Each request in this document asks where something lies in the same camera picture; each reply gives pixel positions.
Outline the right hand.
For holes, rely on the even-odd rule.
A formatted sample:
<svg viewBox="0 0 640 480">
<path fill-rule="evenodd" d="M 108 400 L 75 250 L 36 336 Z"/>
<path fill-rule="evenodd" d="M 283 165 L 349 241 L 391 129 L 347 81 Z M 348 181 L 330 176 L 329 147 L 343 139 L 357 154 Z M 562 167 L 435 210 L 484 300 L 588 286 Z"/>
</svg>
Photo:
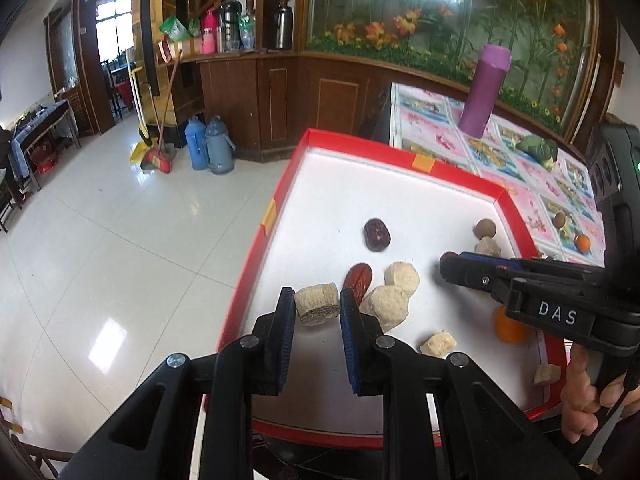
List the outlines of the right hand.
<svg viewBox="0 0 640 480">
<path fill-rule="evenodd" d="M 566 383 L 561 393 L 561 431 L 570 444 L 582 437 L 591 436 L 598 428 L 596 413 L 600 408 L 612 408 L 624 391 L 624 378 L 614 379 L 601 391 L 591 383 L 587 374 L 588 352 L 579 344 L 570 349 L 570 362 L 566 369 Z M 620 443 L 639 446 L 639 388 L 626 395 L 622 403 L 622 420 L 614 430 L 613 437 Z"/>
</svg>

